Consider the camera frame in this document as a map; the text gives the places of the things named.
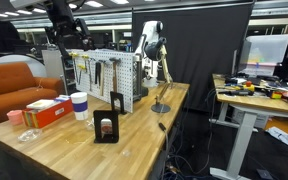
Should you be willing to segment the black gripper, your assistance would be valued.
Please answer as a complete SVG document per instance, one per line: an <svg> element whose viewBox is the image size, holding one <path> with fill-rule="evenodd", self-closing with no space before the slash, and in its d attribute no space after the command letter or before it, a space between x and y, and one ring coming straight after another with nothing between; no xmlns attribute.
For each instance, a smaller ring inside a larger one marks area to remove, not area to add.
<svg viewBox="0 0 288 180"><path fill-rule="evenodd" d="M63 57L69 57L65 47L65 39L69 37L75 39L84 51L95 49L94 41L83 19L55 20L52 27L45 27L45 32L51 43L58 46Z"/></svg>

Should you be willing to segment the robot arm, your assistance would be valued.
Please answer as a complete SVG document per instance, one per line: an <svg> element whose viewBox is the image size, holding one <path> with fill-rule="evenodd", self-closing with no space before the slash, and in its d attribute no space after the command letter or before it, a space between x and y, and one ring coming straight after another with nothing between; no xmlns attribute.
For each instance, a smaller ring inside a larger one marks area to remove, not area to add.
<svg viewBox="0 0 288 180"><path fill-rule="evenodd" d="M53 25L48 30L48 35L58 46L63 57L69 56L64 43L65 37L76 37L84 51L95 49L85 21L73 17L74 10L69 7L66 0L10 0L10 3L17 10L33 11L37 5L45 9Z"/></svg>

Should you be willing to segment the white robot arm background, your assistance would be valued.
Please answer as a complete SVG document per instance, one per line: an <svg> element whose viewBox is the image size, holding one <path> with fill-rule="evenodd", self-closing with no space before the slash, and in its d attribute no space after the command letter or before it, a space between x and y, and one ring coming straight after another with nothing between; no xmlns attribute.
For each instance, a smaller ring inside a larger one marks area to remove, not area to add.
<svg viewBox="0 0 288 180"><path fill-rule="evenodd" d="M143 24L142 35L135 54L139 55L142 60L144 87L156 87L158 85L158 60L153 59L153 54L148 54L147 50L158 42L162 30L163 23L161 21L146 21Z"/></svg>

